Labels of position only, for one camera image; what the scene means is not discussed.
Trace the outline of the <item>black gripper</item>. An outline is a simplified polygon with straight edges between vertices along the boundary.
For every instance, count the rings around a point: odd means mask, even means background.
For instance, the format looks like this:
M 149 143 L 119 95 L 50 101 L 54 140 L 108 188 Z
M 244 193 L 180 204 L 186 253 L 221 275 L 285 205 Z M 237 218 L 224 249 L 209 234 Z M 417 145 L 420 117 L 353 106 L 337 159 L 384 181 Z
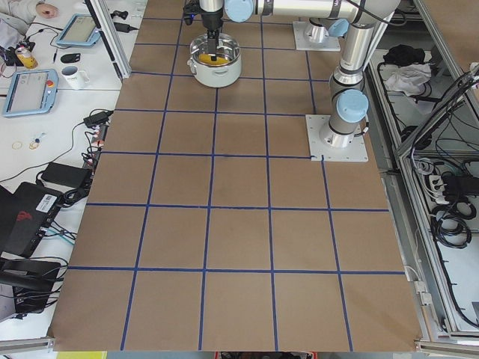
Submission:
M 219 30 L 223 25 L 223 0 L 200 0 L 201 19 L 207 29 L 207 54 L 216 56 L 219 45 Z
M 201 14 L 199 0 L 190 0 L 183 7 L 183 21 L 186 25 L 191 25 L 196 15 Z

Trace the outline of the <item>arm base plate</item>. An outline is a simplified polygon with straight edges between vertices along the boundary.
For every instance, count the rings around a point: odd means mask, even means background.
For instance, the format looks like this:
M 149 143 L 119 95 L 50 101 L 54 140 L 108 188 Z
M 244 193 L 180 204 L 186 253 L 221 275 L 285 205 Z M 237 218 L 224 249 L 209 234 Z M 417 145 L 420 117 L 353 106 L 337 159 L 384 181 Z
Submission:
M 329 115 L 305 116 L 310 158 L 317 162 L 367 162 L 368 155 L 360 126 L 349 135 L 339 135 L 329 127 Z
M 313 25 L 309 22 L 293 22 L 293 33 L 296 50 L 339 52 L 341 46 L 336 37 L 329 35 L 322 25 Z

